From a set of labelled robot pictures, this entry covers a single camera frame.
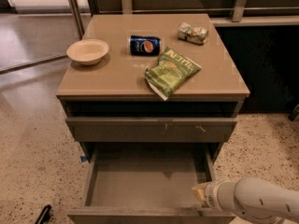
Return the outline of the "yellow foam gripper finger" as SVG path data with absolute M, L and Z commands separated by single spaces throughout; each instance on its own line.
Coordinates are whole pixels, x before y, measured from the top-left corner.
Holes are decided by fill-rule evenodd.
M 201 183 L 192 187 L 192 194 L 201 204 L 202 207 L 207 207 L 205 190 L 208 185 L 208 182 Z

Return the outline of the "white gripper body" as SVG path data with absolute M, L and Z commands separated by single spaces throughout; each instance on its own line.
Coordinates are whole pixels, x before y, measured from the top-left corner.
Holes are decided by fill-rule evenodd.
M 235 183 L 227 180 L 216 180 L 205 187 L 207 206 L 222 212 L 235 213 Z

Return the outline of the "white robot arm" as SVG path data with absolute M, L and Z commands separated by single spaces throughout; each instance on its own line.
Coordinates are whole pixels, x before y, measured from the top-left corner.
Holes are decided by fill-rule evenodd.
M 201 183 L 192 187 L 192 194 L 202 207 L 231 212 L 253 224 L 299 222 L 299 192 L 261 178 Z

